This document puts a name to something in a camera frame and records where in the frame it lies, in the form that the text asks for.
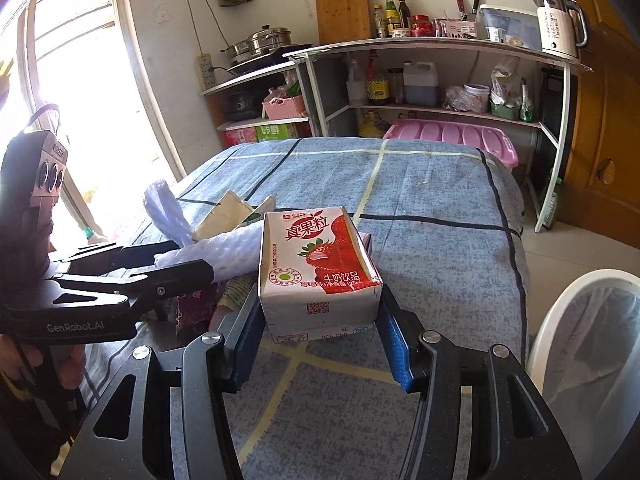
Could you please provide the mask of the left hand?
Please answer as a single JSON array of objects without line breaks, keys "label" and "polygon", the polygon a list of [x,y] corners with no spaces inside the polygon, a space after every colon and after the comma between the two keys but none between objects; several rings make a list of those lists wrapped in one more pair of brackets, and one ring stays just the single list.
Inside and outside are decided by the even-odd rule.
[{"label": "left hand", "polygon": [[[29,344],[22,344],[21,349],[8,335],[0,337],[0,363],[1,371],[11,380],[17,382],[22,378],[22,371],[31,368],[35,370],[43,364],[43,354]],[[58,368],[58,381],[66,390],[74,390],[80,386],[84,379],[86,364],[85,346],[73,346],[68,352],[68,357]]]}]

